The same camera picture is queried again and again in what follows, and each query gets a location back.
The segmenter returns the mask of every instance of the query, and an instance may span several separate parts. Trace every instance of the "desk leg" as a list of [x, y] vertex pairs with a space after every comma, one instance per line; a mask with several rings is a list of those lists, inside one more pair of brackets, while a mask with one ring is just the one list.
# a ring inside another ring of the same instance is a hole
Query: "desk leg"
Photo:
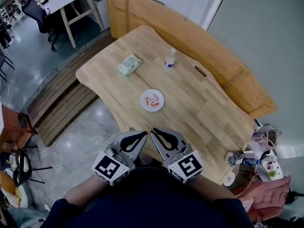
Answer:
[[79, 16], [80, 13], [79, 13], [78, 10], [75, 8], [74, 2], [71, 2], [70, 4], [71, 4], [73, 10], [75, 11], [75, 13], [77, 14], [77, 16]]
[[66, 31], [67, 31], [68, 37], [70, 38], [70, 41], [72, 43], [73, 48], [75, 48], [76, 44], [75, 44], [75, 41], [74, 41], [74, 38], [73, 38], [73, 35], [72, 35], [72, 32], [71, 32], [70, 26], [69, 26], [68, 21], [67, 21], [67, 15], [66, 15], [66, 12], [65, 12], [65, 8], [64, 7], [61, 8], [60, 12], [61, 12], [63, 22], [65, 24], [65, 27], [67, 29]]
[[95, 9], [95, 6], [94, 6], [92, 0], [87, 0], [87, 2], [88, 2], [88, 4], [90, 5], [90, 8], [91, 8], [91, 10], [92, 10], [92, 13], [93, 13], [94, 16], [95, 16], [95, 18], [96, 18], [96, 20], [97, 20], [97, 23], [98, 23], [99, 26], [100, 26], [101, 31], [104, 31], [105, 27], [104, 27], [104, 25], [103, 25], [103, 23], [102, 23], [102, 21], [101, 21], [99, 15], [97, 14], [97, 11], [96, 11], [96, 9]]

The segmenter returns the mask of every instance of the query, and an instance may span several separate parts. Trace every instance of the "wooden table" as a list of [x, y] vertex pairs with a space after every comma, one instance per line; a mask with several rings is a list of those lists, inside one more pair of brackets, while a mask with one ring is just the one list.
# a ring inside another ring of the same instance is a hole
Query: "wooden table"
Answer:
[[[86, 15], [89, 15], [90, 13], [93, 13], [96, 20], [97, 20], [97, 23], [98, 25], [100, 26], [100, 29], [101, 31], [103, 31], [105, 28], [104, 28], [104, 25], [99, 17], [99, 15], [97, 14], [97, 11], [95, 9], [95, 6], [92, 2], [92, 0], [87, 0], [89, 6], [90, 6], [90, 9], [82, 14], [80, 14], [77, 9], [75, 8], [73, 2], [75, 0], [49, 0], [47, 3], [45, 3], [43, 5], [43, 7], [45, 9], [49, 9], [50, 13], [55, 13], [56, 11], [60, 10], [61, 12], [61, 15], [62, 15], [62, 19], [63, 19], [63, 22], [65, 24], [65, 27], [66, 27], [66, 31], [67, 31], [67, 34], [68, 34], [68, 37], [70, 38], [70, 41], [72, 43], [72, 46], [73, 48], [76, 47], [76, 43], [74, 41], [74, 38], [73, 38], [73, 35], [72, 35], [72, 32], [71, 32], [71, 29], [70, 29], [70, 25], [73, 24], [74, 22], [76, 22], [77, 20], [83, 18], [84, 16]], [[65, 12], [65, 6], [68, 5], [68, 4], [71, 4], [73, 10], [75, 11], [75, 13], [77, 14], [77, 16], [75, 18], [73, 18], [72, 20], [68, 21], [67, 20], [67, 16], [66, 16], [66, 12]]]
[[[170, 48], [144, 25], [99, 52], [76, 77], [102, 98], [122, 132], [131, 127], [148, 132], [153, 127], [168, 127], [181, 132], [200, 153], [206, 166], [202, 175], [222, 183], [232, 170], [224, 161], [227, 151], [244, 150], [255, 123], [199, 62], [177, 51], [174, 69], [165, 71]], [[117, 67], [132, 53], [144, 63], [124, 78]], [[165, 98], [164, 107], [155, 113], [140, 105], [141, 94], [150, 88], [160, 90]], [[162, 161], [150, 138], [143, 151]]]

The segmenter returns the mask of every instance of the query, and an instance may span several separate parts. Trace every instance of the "wooden chair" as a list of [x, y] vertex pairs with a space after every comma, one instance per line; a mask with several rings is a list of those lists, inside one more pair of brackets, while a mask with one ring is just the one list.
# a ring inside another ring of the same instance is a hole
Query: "wooden chair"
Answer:
[[17, 146], [17, 149], [22, 149], [31, 136], [37, 132], [33, 129], [28, 115], [15, 112], [3, 105], [0, 107], [3, 119], [0, 152], [15, 152], [14, 145]]

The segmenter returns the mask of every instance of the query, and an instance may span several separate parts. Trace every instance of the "office chair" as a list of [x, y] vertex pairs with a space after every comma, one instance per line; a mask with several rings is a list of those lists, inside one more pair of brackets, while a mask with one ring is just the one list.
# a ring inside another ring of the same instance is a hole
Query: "office chair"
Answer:
[[2, 66], [4, 65], [4, 63], [8, 64], [12, 69], [15, 69], [12, 66], [13, 62], [6, 55], [4, 55], [2, 50], [0, 50], [0, 72], [4, 74], [4, 76], [2, 74], [0, 74], [0, 77], [3, 78], [5, 82], [7, 82], [7, 80], [5, 79], [6, 74], [2, 71]]
[[22, 11], [37, 22], [40, 33], [49, 33], [52, 29], [55, 31], [47, 38], [48, 41], [51, 41], [51, 37], [55, 35], [51, 47], [52, 51], [55, 50], [54, 43], [62, 32], [63, 20], [61, 16], [56, 13], [47, 15], [35, 0], [21, 0], [21, 6]]

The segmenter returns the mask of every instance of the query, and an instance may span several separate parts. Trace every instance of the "small bottle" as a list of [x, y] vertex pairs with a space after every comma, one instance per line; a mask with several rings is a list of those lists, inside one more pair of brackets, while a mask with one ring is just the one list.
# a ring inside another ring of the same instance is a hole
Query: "small bottle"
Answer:
[[171, 48], [170, 54], [165, 59], [165, 67], [169, 70], [173, 69], [173, 64], [175, 62], [176, 49]]
[[243, 164], [244, 165], [258, 165], [258, 164], [261, 164], [261, 162], [259, 160], [256, 160], [256, 159], [244, 158], [243, 159]]

